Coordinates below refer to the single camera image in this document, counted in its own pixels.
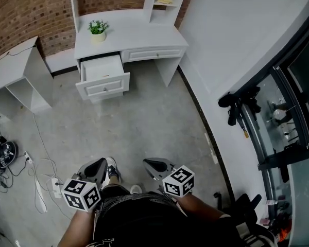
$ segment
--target open drawer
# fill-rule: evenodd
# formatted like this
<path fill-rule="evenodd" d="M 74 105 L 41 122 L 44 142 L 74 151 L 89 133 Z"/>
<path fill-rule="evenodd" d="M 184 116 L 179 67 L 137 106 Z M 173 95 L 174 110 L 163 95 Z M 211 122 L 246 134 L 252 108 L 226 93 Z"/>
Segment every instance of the open drawer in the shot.
<path fill-rule="evenodd" d="M 124 73 L 119 55 L 83 61 L 80 73 L 76 86 L 83 100 L 129 90 L 130 73 Z"/>

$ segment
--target white desk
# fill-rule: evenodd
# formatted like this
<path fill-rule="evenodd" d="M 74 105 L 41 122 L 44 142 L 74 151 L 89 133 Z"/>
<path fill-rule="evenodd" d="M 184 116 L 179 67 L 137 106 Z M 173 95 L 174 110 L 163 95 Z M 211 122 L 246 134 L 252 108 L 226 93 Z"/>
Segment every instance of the white desk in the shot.
<path fill-rule="evenodd" d="M 91 20 L 109 22 L 105 41 L 92 43 L 88 30 Z M 81 82 L 76 86 L 82 98 L 91 101 L 120 96 L 123 91 L 127 91 L 129 74 L 114 76 L 107 72 L 106 76 L 99 75 L 95 80 L 94 77 L 87 80 L 87 65 L 82 64 L 82 58 L 101 58 L 102 54 L 111 52 L 120 54 L 122 63 L 154 59 L 165 85 L 168 86 L 187 47 L 187 42 L 175 26 L 147 22 L 142 9 L 106 11 L 80 16 L 74 56 L 81 73 Z M 98 68 L 103 67 L 98 61 Z"/>
<path fill-rule="evenodd" d="M 5 56 L 0 60 L 0 122 L 11 120 L 21 103 L 33 113 L 52 104 L 53 78 L 34 47 L 37 38 L 0 56 Z"/>

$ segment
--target item on shelf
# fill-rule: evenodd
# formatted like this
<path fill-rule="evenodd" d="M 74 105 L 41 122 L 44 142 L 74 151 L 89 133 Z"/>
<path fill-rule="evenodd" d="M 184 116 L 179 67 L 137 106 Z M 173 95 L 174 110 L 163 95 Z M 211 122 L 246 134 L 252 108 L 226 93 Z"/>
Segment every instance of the item on shelf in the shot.
<path fill-rule="evenodd" d="M 92 33 L 91 37 L 92 42 L 99 43 L 104 41 L 107 38 L 105 30 L 108 28 L 109 28 L 108 22 L 104 22 L 103 20 L 91 21 L 89 23 L 88 30 L 90 30 L 90 32 Z"/>
<path fill-rule="evenodd" d="M 157 0 L 157 3 L 170 5 L 173 3 L 173 0 Z"/>

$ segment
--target baseboard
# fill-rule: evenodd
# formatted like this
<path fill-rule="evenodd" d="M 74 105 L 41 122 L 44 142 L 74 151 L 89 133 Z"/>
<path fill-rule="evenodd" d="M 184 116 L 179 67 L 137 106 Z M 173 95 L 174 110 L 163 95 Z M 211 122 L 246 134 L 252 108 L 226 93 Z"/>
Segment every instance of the baseboard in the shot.
<path fill-rule="evenodd" d="M 180 66 L 177 67 L 177 71 L 179 72 L 187 90 L 189 91 L 189 94 L 192 98 L 192 101 L 194 102 L 195 106 L 196 106 L 196 109 L 200 115 L 200 118 L 204 124 L 204 127 L 207 131 L 207 135 L 211 141 L 211 144 L 214 148 L 214 152 L 215 152 L 215 155 L 217 157 L 217 160 L 218 160 L 218 163 L 220 164 L 220 168 L 221 168 L 221 171 L 222 171 L 222 174 L 223 174 L 223 177 L 226 181 L 226 185 L 227 185 L 227 190 L 228 190 L 228 193 L 229 193 L 229 197 L 230 197 L 230 201 L 231 203 L 234 203 L 235 202 L 235 196 L 234 196 L 234 193 L 233 193 L 233 190 L 232 190 L 232 187 L 231 187 L 231 183 L 230 183 L 230 180 L 229 180 L 229 176 L 228 176 L 228 173 L 227 173 L 227 170 L 226 170 L 226 167 L 224 165 L 224 162 L 222 160 L 222 157 L 221 157 L 221 154 L 220 154 L 220 151 L 218 149 L 218 146 L 216 144 L 216 141 L 215 141 L 215 138 L 214 138 L 214 135 L 212 133 L 212 130 L 207 122 L 207 119 L 204 115 L 204 112 L 202 111 L 202 108 L 196 98 L 196 95 L 194 94 L 193 90 L 191 89 L 191 86 L 187 80 L 187 78 L 185 77 L 184 73 L 183 73 L 183 70 L 181 69 Z"/>
<path fill-rule="evenodd" d="M 64 69 L 60 69 L 56 72 L 52 72 L 51 73 L 51 76 L 52 77 L 55 77 L 57 75 L 61 75 L 61 74 L 64 74 L 64 73 L 69 73 L 69 72 L 73 72 L 75 70 L 78 70 L 78 67 L 77 66 L 73 66 L 73 67 L 69 67 L 69 68 L 64 68 Z"/>

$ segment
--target brick wall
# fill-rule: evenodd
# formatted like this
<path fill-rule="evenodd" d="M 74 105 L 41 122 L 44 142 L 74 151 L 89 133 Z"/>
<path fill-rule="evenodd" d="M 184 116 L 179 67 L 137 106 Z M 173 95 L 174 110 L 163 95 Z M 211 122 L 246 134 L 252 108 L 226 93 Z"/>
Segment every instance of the brick wall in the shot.
<path fill-rule="evenodd" d="M 78 0 L 79 13 L 143 8 L 144 0 Z M 180 26 L 190 0 L 184 0 L 175 25 Z M 0 55 L 39 36 L 43 57 L 74 47 L 71 0 L 0 0 Z"/>

